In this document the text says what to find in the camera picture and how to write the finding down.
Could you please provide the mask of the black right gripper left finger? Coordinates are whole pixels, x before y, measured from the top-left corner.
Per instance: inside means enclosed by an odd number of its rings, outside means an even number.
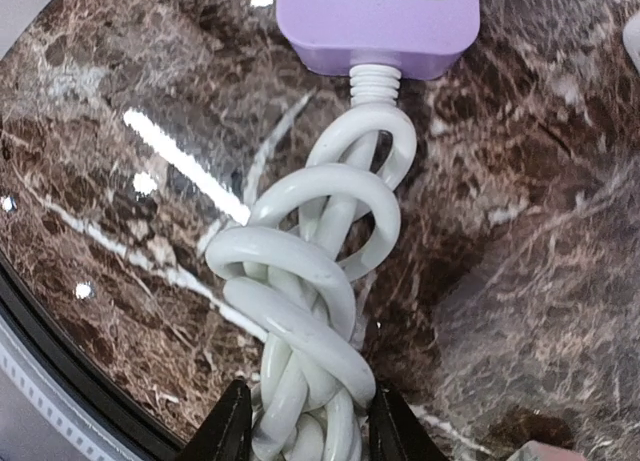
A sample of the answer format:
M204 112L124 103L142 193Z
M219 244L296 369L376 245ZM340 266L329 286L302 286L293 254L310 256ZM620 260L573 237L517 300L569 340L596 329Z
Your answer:
M184 447L184 460L247 461L251 428L251 390L243 380L234 380Z

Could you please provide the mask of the purple power strip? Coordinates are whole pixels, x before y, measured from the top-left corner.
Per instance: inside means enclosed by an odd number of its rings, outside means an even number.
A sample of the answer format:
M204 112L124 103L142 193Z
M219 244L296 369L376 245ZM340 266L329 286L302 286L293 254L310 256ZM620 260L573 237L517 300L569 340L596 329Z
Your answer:
M442 76L476 40L480 0L276 0L277 24L312 72L376 64Z

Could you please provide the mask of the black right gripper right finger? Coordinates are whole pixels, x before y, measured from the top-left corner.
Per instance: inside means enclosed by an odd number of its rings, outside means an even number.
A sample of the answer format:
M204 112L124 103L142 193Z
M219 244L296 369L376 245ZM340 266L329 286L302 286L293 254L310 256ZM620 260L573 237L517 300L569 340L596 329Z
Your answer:
M393 386L377 386L369 409L369 453L379 461L440 459L439 448Z

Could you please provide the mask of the pink plug adapter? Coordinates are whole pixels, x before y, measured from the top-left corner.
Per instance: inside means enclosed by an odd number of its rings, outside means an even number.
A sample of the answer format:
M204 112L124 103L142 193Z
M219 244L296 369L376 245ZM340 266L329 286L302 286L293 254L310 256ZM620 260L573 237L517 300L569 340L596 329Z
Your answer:
M586 458L569 449L528 441L509 456L507 461L586 461Z

